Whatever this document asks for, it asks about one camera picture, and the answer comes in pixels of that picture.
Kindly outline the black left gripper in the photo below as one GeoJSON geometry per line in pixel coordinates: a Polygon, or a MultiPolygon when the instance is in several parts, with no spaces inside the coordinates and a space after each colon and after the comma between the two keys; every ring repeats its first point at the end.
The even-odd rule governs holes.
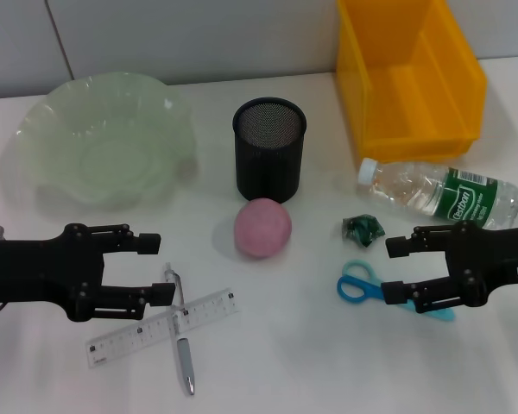
{"type": "Polygon", "coordinates": [[[126,223],[68,224],[49,240],[0,240],[0,303],[49,302],[73,322],[142,320],[146,306],[169,306],[174,283],[103,286],[103,254],[158,254],[161,236],[135,235],[126,223]]]}

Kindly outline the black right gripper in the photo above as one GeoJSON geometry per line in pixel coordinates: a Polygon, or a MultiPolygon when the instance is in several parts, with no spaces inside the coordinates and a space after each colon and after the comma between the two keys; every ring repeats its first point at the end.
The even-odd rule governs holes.
{"type": "Polygon", "coordinates": [[[449,277],[381,284],[386,304],[412,301],[417,313],[458,306],[480,307],[497,288],[518,284],[518,228],[487,230],[475,223],[416,226],[409,238],[385,241],[390,258],[443,252],[449,277]]]}

